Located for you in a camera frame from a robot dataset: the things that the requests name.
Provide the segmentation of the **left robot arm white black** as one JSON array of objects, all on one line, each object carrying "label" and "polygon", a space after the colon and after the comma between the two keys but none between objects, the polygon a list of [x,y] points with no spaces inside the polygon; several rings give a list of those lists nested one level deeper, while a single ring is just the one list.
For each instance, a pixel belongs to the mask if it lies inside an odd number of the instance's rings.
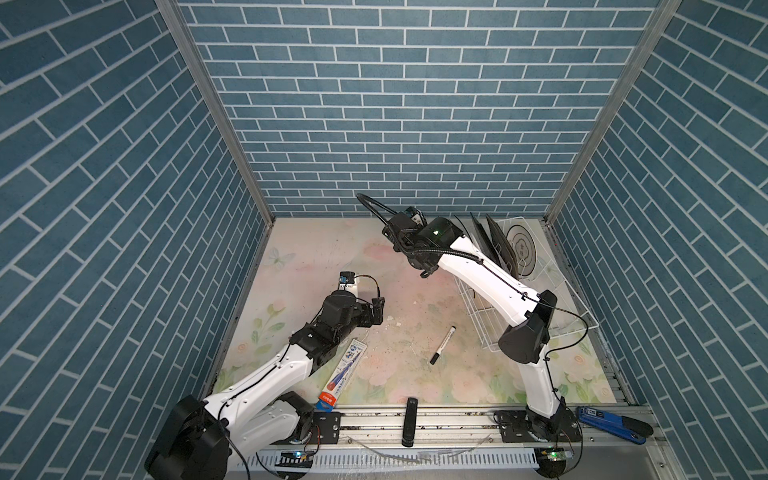
[{"label": "left robot arm white black", "polygon": [[234,385],[199,399],[187,395],[169,414],[145,460],[154,479],[222,479],[249,450],[309,433],[313,407],[293,386],[330,361],[349,334],[384,320],[385,299],[338,289],[268,362]]}]

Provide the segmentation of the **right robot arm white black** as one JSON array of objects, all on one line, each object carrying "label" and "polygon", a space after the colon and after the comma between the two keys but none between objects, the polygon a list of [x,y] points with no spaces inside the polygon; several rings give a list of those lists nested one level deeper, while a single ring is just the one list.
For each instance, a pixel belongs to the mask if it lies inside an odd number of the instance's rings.
[{"label": "right robot arm white black", "polygon": [[429,221],[416,208],[396,211],[363,193],[356,199],[382,222],[382,234],[393,250],[404,254],[423,278],[444,270],[497,311],[507,324],[499,349],[519,365],[525,387],[528,429],[539,440],[555,441],[572,423],[549,368],[549,327],[559,310],[557,296],[521,283],[447,218]]}]

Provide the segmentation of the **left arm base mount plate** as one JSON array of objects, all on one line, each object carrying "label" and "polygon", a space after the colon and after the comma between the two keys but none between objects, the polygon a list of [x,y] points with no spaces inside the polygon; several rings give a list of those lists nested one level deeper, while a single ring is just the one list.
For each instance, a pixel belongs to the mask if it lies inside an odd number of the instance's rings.
[{"label": "left arm base mount plate", "polygon": [[273,445],[336,445],[341,431],[340,412],[315,411],[312,419],[303,416],[299,425],[286,439],[273,442]]}]

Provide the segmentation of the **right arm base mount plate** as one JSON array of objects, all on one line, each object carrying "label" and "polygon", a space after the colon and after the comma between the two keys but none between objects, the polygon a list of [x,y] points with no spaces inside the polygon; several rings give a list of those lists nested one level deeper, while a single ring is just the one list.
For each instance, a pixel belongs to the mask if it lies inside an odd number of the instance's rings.
[{"label": "right arm base mount plate", "polygon": [[492,414],[504,443],[577,443],[583,435],[574,413],[560,408],[552,418],[532,410],[497,410]]}]

